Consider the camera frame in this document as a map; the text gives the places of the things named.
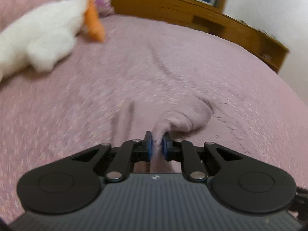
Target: pink blanket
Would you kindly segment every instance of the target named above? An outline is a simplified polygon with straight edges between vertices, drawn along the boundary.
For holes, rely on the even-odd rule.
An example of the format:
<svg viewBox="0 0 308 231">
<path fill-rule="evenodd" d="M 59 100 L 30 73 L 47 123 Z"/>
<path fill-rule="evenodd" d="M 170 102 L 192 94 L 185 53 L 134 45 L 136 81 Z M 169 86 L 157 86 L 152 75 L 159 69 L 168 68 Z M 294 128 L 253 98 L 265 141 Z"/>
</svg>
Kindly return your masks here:
<svg viewBox="0 0 308 231">
<path fill-rule="evenodd" d="M 118 15 L 102 22 L 105 44 L 79 36 L 51 74 L 29 69 L 2 81 L 1 217 L 22 213 L 15 187 L 26 171 L 98 143 L 119 145 L 114 119 L 125 103 L 136 106 L 126 136 L 142 138 L 162 111 L 195 92 L 217 108 L 205 128 L 185 138 L 274 164 L 308 187 L 308 109 L 266 64 L 189 28 Z"/>
</svg>

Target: white wall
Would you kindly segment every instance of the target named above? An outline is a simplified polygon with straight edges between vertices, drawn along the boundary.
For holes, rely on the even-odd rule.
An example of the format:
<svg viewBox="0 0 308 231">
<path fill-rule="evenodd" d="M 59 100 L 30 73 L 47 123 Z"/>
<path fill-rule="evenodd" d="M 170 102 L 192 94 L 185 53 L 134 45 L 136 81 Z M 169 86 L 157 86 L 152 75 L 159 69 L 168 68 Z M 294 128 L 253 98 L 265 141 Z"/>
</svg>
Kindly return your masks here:
<svg viewBox="0 0 308 231">
<path fill-rule="evenodd" d="M 308 0 L 228 0 L 224 13 L 290 49 L 279 75 L 308 105 Z"/>
</svg>

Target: circular cover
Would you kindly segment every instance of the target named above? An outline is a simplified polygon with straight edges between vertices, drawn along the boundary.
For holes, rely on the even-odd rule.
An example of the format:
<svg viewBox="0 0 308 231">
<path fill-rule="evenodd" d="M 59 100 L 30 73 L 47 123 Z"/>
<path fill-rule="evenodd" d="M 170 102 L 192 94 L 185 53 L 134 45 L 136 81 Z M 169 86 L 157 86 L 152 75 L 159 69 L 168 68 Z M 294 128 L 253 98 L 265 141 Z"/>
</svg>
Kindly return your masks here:
<svg viewBox="0 0 308 231">
<path fill-rule="evenodd" d="M 222 203 L 254 214 L 286 208 L 296 192 L 287 172 L 251 159 L 228 162 L 211 180 L 211 187 Z"/>
<path fill-rule="evenodd" d="M 71 160 L 36 168 L 17 185 L 23 207 L 44 214 L 76 211 L 90 204 L 99 192 L 100 182 L 93 170 Z"/>
</svg>

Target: white plush toy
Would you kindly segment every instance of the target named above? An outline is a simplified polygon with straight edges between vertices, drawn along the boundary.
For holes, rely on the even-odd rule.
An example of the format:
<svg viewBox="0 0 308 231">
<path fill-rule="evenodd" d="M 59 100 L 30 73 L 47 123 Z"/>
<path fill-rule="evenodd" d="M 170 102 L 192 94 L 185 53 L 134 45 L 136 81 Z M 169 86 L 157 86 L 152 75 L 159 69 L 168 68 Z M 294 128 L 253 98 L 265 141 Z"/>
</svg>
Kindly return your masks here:
<svg viewBox="0 0 308 231">
<path fill-rule="evenodd" d="M 51 71 L 71 53 L 84 24 L 87 0 L 61 0 L 36 8 L 0 34 L 0 82 L 29 64 Z"/>
</svg>

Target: orange object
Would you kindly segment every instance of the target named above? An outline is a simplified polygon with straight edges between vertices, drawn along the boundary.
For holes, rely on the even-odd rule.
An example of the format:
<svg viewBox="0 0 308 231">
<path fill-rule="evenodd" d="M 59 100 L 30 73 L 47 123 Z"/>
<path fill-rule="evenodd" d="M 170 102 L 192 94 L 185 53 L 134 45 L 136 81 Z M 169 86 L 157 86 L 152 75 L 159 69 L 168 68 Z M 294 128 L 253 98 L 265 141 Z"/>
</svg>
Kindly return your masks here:
<svg viewBox="0 0 308 231">
<path fill-rule="evenodd" d="M 94 4 L 94 0 L 88 0 L 87 10 L 84 14 L 84 24 L 87 27 L 87 33 L 94 41 L 104 42 L 106 32 L 104 26 L 99 20 L 99 15 Z"/>
</svg>

